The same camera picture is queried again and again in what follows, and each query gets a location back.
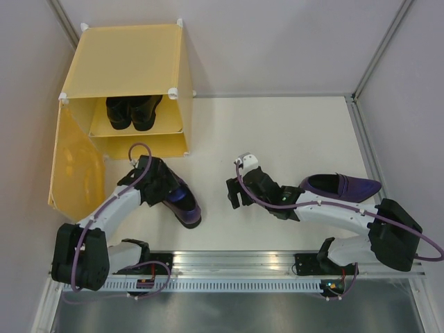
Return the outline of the black pointed loafer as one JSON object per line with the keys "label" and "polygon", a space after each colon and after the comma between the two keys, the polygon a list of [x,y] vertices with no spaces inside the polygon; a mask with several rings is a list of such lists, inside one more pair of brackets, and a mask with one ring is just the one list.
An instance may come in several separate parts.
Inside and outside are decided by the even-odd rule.
{"label": "black pointed loafer", "polygon": [[156,108],[161,100],[162,95],[134,96],[130,99],[130,115],[136,130],[147,131],[153,127]]}

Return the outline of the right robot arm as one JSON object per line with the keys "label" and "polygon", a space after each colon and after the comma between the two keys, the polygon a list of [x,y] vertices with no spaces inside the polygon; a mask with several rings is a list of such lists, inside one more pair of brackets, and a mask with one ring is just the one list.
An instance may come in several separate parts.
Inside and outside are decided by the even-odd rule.
{"label": "right robot arm", "polygon": [[327,238],[314,258],[325,274],[350,273],[355,263],[380,262],[396,271],[413,266],[422,228],[391,199],[367,205],[381,184],[343,174],[316,174],[299,186],[280,186],[257,167],[241,179],[226,181],[232,207],[263,201],[264,208],[282,220],[316,222],[353,232],[340,239]]}

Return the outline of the black leather shoe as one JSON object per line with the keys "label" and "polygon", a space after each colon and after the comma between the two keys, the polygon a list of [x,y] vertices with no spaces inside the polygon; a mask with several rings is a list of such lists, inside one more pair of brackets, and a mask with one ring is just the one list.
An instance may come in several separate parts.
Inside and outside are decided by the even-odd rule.
{"label": "black leather shoe", "polygon": [[107,97],[105,101],[107,117],[115,130],[124,130],[131,125],[132,119],[126,97]]}

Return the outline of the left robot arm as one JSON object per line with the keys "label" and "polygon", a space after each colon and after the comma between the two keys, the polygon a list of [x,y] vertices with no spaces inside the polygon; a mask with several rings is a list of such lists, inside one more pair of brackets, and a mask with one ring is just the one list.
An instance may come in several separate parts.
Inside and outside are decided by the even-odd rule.
{"label": "left robot arm", "polygon": [[123,239],[116,246],[109,238],[123,220],[140,205],[152,207],[179,187],[172,170],[158,157],[143,155],[135,168],[89,216],[57,231],[51,277],[74,291],[98,291],[113,273],[143,275],[151,268],[149,245]]}

